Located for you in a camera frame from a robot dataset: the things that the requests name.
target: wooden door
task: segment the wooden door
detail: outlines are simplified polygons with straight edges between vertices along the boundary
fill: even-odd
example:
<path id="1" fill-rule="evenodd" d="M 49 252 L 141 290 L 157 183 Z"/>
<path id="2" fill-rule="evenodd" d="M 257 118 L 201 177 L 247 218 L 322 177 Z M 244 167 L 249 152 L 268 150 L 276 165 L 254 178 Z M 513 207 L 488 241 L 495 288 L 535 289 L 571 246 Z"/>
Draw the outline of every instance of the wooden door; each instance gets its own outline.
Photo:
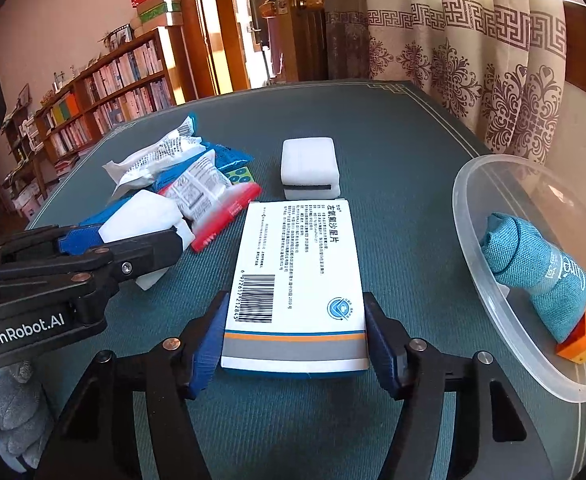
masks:
<path id="1" fill-rule="evenodd" d="M 324 0 L 270 0 L 260 11 L 268 23 L 276 80 L 327 79 Z"/>

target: logo emblem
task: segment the logo emblem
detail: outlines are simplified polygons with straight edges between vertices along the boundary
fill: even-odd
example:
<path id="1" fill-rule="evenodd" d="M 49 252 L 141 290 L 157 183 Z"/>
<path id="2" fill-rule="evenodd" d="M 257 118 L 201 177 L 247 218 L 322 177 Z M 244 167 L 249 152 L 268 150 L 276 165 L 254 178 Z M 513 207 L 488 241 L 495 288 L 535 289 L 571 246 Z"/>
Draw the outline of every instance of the logo emblem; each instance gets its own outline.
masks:
<path id="1" fill-rule="evenodd" d="M 327 310 L 333 319 L 348 319 L 353 312 L 351 302 L 346 298 L 333 298 L 329 301 Z"/>

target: white sponge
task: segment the white sponge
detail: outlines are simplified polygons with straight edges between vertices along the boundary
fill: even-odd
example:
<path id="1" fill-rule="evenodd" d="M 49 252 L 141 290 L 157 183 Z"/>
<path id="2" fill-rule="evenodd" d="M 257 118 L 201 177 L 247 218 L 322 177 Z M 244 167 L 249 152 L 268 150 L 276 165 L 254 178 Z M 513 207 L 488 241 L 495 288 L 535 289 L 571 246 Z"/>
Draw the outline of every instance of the white sponge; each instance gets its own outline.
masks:
<path id="1" fill-rule="evenodd" d="M 340 172 L 333 140 L 330 137 L 285 140 L 280 175 L 287 200 L 339 197 Z"/>
<path id="2" fill-rule="evenodd" d="M 98 233 L 104 243 L 124 240 L 176 227 L 182 238 L 182 251 L 195 240 L 177 204 L 170 198 L 141 189 L 100 227 Z M 149 289 L 167 271 L 155 270 L 140 276 L 136 283 L 142 290 Z"/>

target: pink wall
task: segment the pink wall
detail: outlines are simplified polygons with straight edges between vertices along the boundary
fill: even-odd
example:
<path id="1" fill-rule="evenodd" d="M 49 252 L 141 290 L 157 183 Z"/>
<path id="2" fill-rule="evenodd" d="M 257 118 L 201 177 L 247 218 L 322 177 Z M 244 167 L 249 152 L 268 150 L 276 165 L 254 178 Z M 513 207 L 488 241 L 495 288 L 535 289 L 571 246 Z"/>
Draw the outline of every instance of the pink wall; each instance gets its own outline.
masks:
<path id="1" fill-rule="evenodd" d="M 134 15 L 131 0 L 7 0 L 0 9 L 0 82 L 7 110 L 26 83 L 31 110 L 37 110 L 53 72 L 70 75 L 72 64 L 79 71 L 104 50 L 105 33 Z M 0 141 L 0 158 L 6 158 L 0 160 L 0 178 L 15 165 L 3 147 Z"/>

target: door handle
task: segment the door handle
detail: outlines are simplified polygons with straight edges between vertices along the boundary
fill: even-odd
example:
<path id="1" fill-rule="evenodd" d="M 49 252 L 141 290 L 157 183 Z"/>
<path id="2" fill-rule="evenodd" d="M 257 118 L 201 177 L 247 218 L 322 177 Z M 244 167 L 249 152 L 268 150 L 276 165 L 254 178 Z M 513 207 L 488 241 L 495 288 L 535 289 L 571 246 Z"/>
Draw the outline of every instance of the door handle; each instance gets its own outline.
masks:
<path id="1" fill-rule="evenodd" d="M 293 0 L 293 7 L 299 10 L 324 10 L 324 0 Z"/>

